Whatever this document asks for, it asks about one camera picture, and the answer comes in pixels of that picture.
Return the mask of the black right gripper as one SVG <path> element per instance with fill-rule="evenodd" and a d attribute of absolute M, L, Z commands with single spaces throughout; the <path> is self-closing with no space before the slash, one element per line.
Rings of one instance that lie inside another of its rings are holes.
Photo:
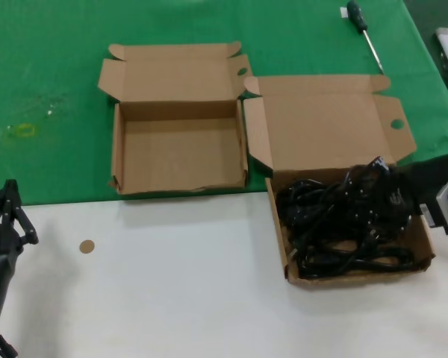
<path fill-rule="evenodd" d="M 412 213 L 429 221 L 448 221 L 448 154 L 406 166 L 387 165 L 378 156 L 362 166 L 356 175 L 345 177 L 343 218 L 352 224 L 375 224 L 378 179 L 390 178 Z"/>

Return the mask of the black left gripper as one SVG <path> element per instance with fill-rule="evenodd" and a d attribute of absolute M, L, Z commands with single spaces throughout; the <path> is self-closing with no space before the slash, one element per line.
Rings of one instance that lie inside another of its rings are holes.
<path fill-rule="evenodd" d="M 36 245 L 39 242 L 37 232 L 21 207 L 18 183 L 7 179 L 0 189 L 0 254 L 23 252 L 23 245 Z M 13 224 L 17 222 L 24 234 L 19 235 Z"/>

